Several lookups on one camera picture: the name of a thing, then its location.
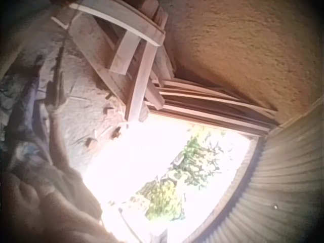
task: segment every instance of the open doorway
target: open doorway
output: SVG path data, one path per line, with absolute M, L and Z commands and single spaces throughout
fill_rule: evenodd
M 225 193 L 249 144 L 235 131 L 150 114 L 107 142 L 84 182 L 120 240 L 181 242 Z

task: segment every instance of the corrugated metal sheet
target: corrugated metal sheet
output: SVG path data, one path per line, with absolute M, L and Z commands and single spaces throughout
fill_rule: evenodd
M 252 142 L 226 195 L 185 242 L 302 241 L 323 213 L 323 168 L 321 99 L 289 126 Z

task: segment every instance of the stucco wall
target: stucco wall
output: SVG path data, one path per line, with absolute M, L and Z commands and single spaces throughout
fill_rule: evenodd
M 322 93 L 322 34 L 297 1 L 160 0 L 177 76 L 234 88 L 285 122 Z

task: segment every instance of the textured wall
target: textured wall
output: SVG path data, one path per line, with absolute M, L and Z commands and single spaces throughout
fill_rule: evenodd
M 166 45 L 180 66 L 280 112 L 279 122 L 321 95 L 322 40 L 313 9 L 297 1 L 160 0 Z
M 259 142 L 235 193 L 187 242 L 303 242 L 324 209 L 322 114 L 323 103 Z

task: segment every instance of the corrugated iron wall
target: corrugated iron wall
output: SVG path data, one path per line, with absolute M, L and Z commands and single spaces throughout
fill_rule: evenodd
M 288 127 L 259 140 L 229 203 L 187 242 L 302 241 L 323 213 L 323 168 L 321 100 Z

